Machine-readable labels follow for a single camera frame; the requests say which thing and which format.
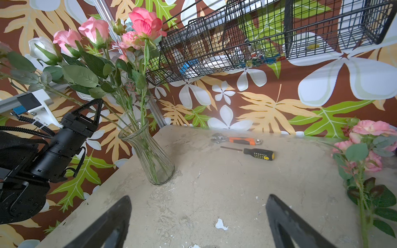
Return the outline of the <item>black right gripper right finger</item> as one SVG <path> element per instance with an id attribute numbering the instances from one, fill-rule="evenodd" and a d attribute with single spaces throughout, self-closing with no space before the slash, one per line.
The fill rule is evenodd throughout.
<path id="1" fill-rule="evenodd" d="M 279 197 L 271 194 L 266 213 L 276 248 L 335 248 Z"/>

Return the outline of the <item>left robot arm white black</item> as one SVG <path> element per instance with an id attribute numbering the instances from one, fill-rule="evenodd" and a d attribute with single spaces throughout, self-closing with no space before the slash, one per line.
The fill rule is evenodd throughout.
<path id="1" fill-rule="evenodd" d="M 68 165 L 85 156 L 83 143 L 99 127 L 102 104 L 94 99 L 66 114 L 56 134 L 1 127 L 1 224 L 30 219 L 44 207 L 51 183 L 66 181 L 67 172 L 78 175 L 83 162 Z"/>

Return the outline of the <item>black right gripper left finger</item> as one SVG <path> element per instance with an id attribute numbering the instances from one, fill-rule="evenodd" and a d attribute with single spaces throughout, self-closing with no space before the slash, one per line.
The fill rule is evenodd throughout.
<path id="1" fill-rule="evenodd" d="M 122 248 L 127 237 L 131 212 L 130 197 L 123 196 L 66 247 Z"/>

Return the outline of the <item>single pink rose stem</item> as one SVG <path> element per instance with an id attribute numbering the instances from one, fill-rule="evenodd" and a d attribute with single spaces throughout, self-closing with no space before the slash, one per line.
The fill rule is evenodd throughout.
<path id="1" fill-rule="evenodd" d="M 166 32 L 162 30 L 162 21 L 157 17 L 157 14 L 144 8 L 134 8 L 129 13 L 129 18 L 133 30 L 123 35 L 122 43 L 131 65 L 128 73 L 131 76 L 134 91 L 141 97 L 140 120 L 137 120 L 134 116 L 131 117 L 132 129 L 137 131 L 145 124 L 145 106 L 148 92 L 146 73 L 150 60 L 159 56 L 156 42 L 165 37 Z"/>

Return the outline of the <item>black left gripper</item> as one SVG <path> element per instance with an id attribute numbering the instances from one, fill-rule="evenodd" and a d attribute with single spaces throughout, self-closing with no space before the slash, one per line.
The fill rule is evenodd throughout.
<path id="1" fill-rule="evenodd" d="M 67 166 L 75 155 L 85 151 L 83 143 L 97 131 L 102 105 L 102 99 L 94 99 L 66 114 L 61 121 L 63 128 L 51 139 L 48 149 L 33 162 L 31 173 L 52 183 L 67 180 L 67 171 L 76 176 L 81 166 L 71 169 Z"/>

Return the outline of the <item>pink rose cluster stem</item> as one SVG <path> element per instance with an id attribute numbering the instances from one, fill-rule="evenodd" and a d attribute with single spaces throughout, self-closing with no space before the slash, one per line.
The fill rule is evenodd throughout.
<path id="1" fill-rule="evenodd" d="M 362 246 L 369 247 L 372 227 L 396 238 L 397 197 L 368 173 L 383 170 L 383 159 L 397 154 L 397 129 L 383 121 L 349 118 L 345 141 L 332 145 L 332 158 L 344 180 L 347 197 L 358 206 Z"/>

